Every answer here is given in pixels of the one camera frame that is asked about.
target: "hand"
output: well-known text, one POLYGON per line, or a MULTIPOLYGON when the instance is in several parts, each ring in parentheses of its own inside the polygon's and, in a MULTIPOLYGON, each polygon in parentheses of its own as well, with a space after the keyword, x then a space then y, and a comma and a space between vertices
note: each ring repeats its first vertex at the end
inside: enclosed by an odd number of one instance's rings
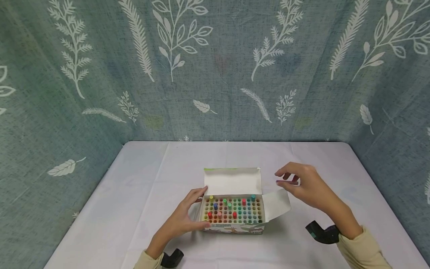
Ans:
POLYGON ((194 203, 201 202, 200 197, 206 192, 208 187, 192 189, 187 196, 179 203, 172 215, 166 220, 161 228, 155 233, 151 243, 146 250, 146 254, 153 259, 157 259, 167 243, 175 237, 186 232, 203 230, 209 228, 211 224, 207 221, 194 222, 188 215, 188 210, 194 203))
POLYGON ((275 175, 282 176, 284 179, 276 181, 278 186, 306 204, 326 213, 346 238, 354 239, 363 233, 349 206, 330 189, 315 167, 290 162, 279 169, 275 175), (286 181, 291 174, 294 174, 292 181, 286 181))

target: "table surface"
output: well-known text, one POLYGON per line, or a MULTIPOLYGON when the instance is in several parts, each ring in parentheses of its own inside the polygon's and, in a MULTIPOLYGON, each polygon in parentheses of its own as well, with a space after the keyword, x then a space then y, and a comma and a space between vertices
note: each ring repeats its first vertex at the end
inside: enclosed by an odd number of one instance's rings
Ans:
MULTIPOLYGON (((203 168, 261 167, 264 194, 279 189, 274 173, 289 161, 317 168, 393 268, 429 268, 348 144, 145 141, 124 145, 45 268, 131 269, 189 190, 203 186, 203 168)), ((305 229, 313 220, 326 228, 331 220, 289 197, 291 211, 262 235, 194 232, 165 250, 181 249, 178 268, 187 269, 348 268, 335 245, 316 242, 305 229)))

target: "cardboard box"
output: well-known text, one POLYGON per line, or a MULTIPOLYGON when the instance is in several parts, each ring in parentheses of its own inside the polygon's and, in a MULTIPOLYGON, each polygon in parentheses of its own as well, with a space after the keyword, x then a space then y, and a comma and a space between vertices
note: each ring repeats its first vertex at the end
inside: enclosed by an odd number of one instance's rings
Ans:
POLYGON ((255 201, 251 202, 251 211, 254 208, 260 210, 260 214, 257 214, 258 218, 255 218, 252 213, 246 218, 245 215, 239 220, 231 218, 231 209, 227 209, 228 216, 224 219, 222 215, 222 221, 217 218, 211 219, 211 221, 217 221, 212 223, 210 228, 206 228, 206 232, 222 232, 222 233, 237 233, 237 234, 261 234, 264 231, 264 227, 267 222, 273 220, 276 217, 290 211, 291 204, 288 198, 288 192, 284 189, 280 189, 276 192, 263 194, 261 190, 261 173, 260 168, 205 168, 204 169, 205 186, 208 186, 203 201, 200 205, 200 209, 197 212, 196 220, 203 221, 209 220, 207 212, 211 207, 211 204, 215 203, 216 199, 226 198, 227 201, 233 202, 234 200, 240 201, 246 200, 246 208, 248 209, 248 199, 251 195, 255 195, 255 201))

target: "black clamp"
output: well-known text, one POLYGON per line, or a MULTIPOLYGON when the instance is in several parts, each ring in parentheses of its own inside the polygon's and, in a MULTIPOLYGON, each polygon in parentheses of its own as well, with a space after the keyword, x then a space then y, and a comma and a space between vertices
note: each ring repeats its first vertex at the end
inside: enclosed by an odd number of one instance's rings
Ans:
POLYGON ((175 251, 170 256, 164 252, 163 259, 161 260, 161 266, 164 268, 176 268, 183 257, 184 253, 182 253, 182 251, 179 249, 175 249, 175 251))
POLYGON ((321 226, 314 220, 306 226, 306 230, 319 243, 335 244, 339 242, 340 231, 336 225, 332 225, 323 230, 321 226))

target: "fabric wall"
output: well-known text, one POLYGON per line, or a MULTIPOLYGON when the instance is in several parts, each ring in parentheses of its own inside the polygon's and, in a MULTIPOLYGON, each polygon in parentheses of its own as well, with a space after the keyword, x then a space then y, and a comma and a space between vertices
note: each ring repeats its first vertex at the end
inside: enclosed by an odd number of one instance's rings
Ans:
POLYGON ((42 268, 130 140, 350 143, 430 262, 429 14, 429 0, 0 1, 0 268, 42 268))

